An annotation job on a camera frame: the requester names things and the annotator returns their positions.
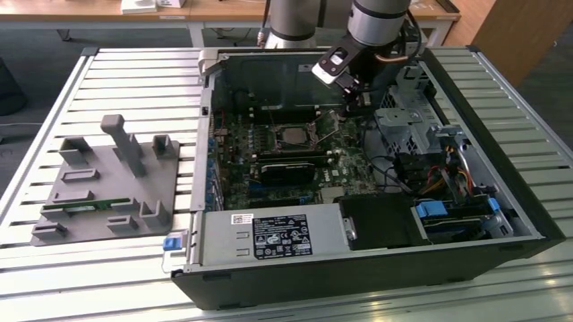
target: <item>green circuit board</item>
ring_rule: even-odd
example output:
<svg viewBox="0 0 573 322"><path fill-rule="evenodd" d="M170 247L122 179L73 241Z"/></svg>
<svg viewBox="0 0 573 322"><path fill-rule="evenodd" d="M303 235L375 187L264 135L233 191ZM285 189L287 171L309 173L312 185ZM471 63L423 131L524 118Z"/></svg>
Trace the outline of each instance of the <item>green circuit board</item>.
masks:
<svg viewBox="0 0 573 322"><path fill-rule="evenodd" d="M333 197L376 192L376 182L357 144L359 130L355 122L332 122L331 109L320 110L323 117L313 125L287 123L280 125L253 125L241 115L216 122L220 128L218 164L221 165L221 186L224 209L238 210L287 205L331 203ZM299 128L313 126L317 144L280 144L275 133L289 131L296 135ZM295 186L263 186L257 180L252 154L261 150L327 150L332 162L316 167L312 181Z"/></svg>

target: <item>power supply label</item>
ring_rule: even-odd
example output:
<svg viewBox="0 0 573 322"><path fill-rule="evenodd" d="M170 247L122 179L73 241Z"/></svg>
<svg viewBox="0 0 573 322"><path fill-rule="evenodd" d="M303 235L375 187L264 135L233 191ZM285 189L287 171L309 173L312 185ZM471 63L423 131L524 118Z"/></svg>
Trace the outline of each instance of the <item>power supply label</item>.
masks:
<svg viewBox="0 0 573 322"><path fill-rule="evenodd" d="M257 260L312 255L305 215L252 218L252 232Z"/></svg>

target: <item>blue latch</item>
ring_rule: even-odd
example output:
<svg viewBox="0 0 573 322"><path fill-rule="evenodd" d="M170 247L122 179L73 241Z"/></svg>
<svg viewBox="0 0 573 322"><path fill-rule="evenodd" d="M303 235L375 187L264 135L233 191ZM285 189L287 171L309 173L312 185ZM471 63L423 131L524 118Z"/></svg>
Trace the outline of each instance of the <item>blue latch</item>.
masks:
<svg viewBox="0 0 573 322"><path fill-rule="evenodd" d="M162 250L166 252L169 250L180 250L181 238L180 237L166 237L162 239Z"/></svg>
<svg viewBox="0 0 573 322"><path fill-rule="evenodd" d="M417 217L445 216L447 210L440 201L423 201L415 206Z"/></svg>
<svg viewBox="0 0 573 322"><path fill-rule="evenodd" d="M492 212L496 212L500 210L500 207L495 198L488 198L487 203L490 204Z"/></svg>

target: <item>copper pipe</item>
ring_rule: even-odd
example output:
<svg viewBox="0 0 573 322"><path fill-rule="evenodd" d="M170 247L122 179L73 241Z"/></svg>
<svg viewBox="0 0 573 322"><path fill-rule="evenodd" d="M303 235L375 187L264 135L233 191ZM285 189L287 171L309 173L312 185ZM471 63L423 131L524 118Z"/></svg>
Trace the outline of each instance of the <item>copper pipe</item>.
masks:
<svg viewBox="0 0 573 322"><path fill-rule="evenodd" d="M385 58L385 57L380 56L380 54L373 54L373 58L379 62L383 62L384 64L391 64L393 62L404 62L408 59L407 56L399 56L399 57L393 57L393 58Z"/></svg>

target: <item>slatted metal surface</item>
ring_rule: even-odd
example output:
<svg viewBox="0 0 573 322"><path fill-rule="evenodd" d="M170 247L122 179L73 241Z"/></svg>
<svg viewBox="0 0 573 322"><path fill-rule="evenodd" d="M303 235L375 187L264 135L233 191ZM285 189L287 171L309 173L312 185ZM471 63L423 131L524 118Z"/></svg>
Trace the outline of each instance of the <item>slatted metal surface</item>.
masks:
<svg viewBox="0 0 573 322"><path fill-rule="evenodd" d="M560 320L573 313L568 151L464 49L437 49L435 55L568 238L538 256L506 263L470 282L204 312L161 270L161 237L30 247L30 228L61 163L54 151L65 136L84 135L90 145L110 144L98 130L106 113L124 115L138 142L168 133L182 143L173 230L185 229L198 113L196 55L185 48L113 49L77 63L45 133L39 131L0 202L2 321L528 321ZM454 123L454 112L444 112Z"/></svg>

